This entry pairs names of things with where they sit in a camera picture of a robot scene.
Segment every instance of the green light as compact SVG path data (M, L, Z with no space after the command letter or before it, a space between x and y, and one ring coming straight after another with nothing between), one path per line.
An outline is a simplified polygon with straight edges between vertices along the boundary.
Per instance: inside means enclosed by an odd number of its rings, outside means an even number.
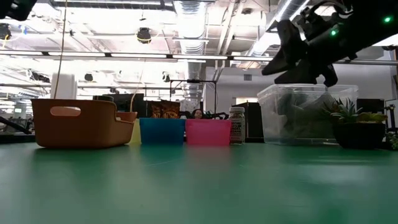
M383 19L384 23L389 23L392 21L392 17L391 16L387 16Z

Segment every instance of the desk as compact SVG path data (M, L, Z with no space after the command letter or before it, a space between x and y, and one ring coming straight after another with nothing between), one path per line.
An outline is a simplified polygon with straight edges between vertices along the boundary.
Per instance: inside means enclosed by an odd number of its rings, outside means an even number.
M3 224L398 223L398 153L0 148Z

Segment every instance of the basket handle hole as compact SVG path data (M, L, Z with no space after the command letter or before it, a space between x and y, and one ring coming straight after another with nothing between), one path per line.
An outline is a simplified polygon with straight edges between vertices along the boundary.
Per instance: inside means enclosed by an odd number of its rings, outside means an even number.
M79 116L81 109L72 106L53 106L50 113L53 116Z

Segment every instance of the bottle label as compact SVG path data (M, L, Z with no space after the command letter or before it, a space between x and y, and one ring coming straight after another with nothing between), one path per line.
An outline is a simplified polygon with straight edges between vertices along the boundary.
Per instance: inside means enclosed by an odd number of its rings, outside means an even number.
M231 142L244 141L244 118L230 118L232 122L231 127Z

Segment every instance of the pink bin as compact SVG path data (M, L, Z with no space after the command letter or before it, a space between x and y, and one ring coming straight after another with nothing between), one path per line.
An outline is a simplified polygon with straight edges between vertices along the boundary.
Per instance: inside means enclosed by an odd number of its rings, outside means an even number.
M230 120L188 119L185 122L187 144L195 146L228 146Z

